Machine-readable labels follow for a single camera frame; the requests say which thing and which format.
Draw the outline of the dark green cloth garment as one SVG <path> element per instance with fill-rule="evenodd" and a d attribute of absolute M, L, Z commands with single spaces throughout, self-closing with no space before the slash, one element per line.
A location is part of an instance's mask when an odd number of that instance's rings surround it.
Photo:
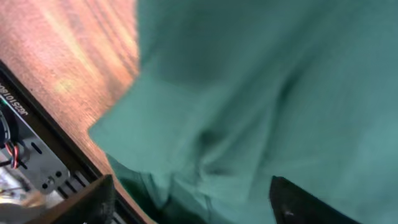
<path fill-rule="evenodd" d="M 138 1 L 139 76 L 91 128 L 158 223 L 274 223 L 282 176 L 397 222 L 397 2 Z"/>

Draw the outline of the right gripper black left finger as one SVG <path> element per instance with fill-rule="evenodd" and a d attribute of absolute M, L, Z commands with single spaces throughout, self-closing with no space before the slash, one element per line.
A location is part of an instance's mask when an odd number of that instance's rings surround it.
<path fill-rule="evenodd" d="M 113 178 L 104 175 L 27 224 L 110 224 L 115 197 Z"/>

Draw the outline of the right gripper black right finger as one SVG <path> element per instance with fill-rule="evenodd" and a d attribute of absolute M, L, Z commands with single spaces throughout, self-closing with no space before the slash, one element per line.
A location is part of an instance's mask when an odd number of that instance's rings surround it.
<path fill-rule="evenodd" d="M 269 200 L 277 224 L 359 224 L 284 177 L 273 176 Z"/>

